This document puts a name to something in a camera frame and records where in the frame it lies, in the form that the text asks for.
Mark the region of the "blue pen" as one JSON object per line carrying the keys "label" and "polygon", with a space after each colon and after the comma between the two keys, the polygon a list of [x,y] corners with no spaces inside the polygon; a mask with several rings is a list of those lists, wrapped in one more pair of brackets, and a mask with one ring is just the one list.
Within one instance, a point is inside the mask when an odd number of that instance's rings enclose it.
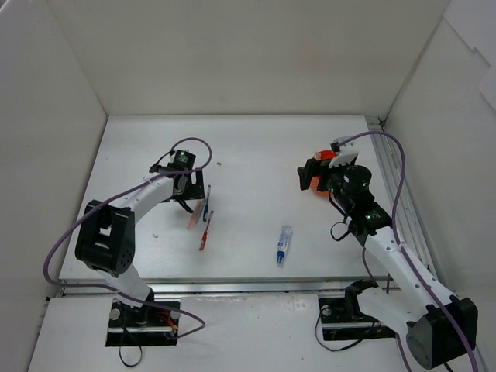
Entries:
{"label": "blue pen", "polygon": [[204,206],[203,215],[202,215],[203,222],[207,222],[207,220],[208,220],[209,199],[210,199],[211,189],[212,189],[212,186],[209,184],[207,187],[207,195],[205,197],[205,206]]}

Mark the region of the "pink highlighter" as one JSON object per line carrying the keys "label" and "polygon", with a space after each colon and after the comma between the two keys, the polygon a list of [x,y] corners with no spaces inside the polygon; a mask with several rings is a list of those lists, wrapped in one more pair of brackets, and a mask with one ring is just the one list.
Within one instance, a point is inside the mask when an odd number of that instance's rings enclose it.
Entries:
{"label": "pink highlighter", "polygon": [[198,202],[199,201],[201,201],[201,200],[197,201],[197,204],[195,205],[195,208],[193,209],[193,213],[191,214],[190,220],[187,224],[187,229],[193,229],[197,225],[197,223],[195,223],[195,220],[196,220],[197,213],[198,213]]}

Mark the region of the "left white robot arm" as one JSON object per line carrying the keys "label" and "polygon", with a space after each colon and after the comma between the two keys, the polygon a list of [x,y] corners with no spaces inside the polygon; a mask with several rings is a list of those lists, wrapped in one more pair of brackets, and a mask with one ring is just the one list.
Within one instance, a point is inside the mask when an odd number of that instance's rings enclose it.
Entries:
{"label": "left white robot arm", "polygon": [[190,200],[205,197],[202,172],[192,171],[196,156],[187,150],[175,150],[167,164],[154,164],[150,172],[159,177],[145,181],[140,189],[97,208],[89,202],[85,213],[94,214],[81,223],[75,246],[77,260],[100,273],[119,300],[127,307],[127,316],[137,325],[152,321],[155,315],[154,293],[139,276],[133,264],[136,252],[136,224],[160,203],[177,202],[186,212],[193,209]]}

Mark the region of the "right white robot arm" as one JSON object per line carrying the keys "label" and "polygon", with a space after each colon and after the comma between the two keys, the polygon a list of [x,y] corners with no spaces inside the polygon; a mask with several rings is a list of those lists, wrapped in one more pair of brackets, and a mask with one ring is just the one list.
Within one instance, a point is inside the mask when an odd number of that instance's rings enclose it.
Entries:
{"label": "right white robot arm", "polygon": [[476,370],[476,305],[459,299],[412,254],[370,192],[370,170],[353,161],[311,158],[297,172],[301,190],[317,179],[318,190],[346,217],[349,234],[383,265],[405,297],[399,301],[372,280],[356,281],[345,290],[345,314],[352,319],[370,316],[386,325],[426,370],[464,354]]}

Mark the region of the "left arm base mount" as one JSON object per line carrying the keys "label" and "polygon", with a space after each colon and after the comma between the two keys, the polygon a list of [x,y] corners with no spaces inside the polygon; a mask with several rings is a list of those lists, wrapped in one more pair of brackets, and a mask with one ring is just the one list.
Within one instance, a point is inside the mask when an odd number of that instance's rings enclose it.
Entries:
{"label": "left arm base mount", "polygon": [[109,313],[106,347],[176,346],[179,329],[178,301],[159,301],[174,310],[144,305],[131,308],[114,300]]}

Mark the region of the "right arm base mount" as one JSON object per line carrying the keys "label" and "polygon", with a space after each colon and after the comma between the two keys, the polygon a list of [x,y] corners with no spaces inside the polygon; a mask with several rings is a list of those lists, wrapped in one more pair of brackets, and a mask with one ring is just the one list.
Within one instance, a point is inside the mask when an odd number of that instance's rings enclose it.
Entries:
{"label": "right arm base mount", "polygon": [[351,315],[344,297],[319,298],[318,330],[324,341],[394,339],[395,333],[368,315]]}

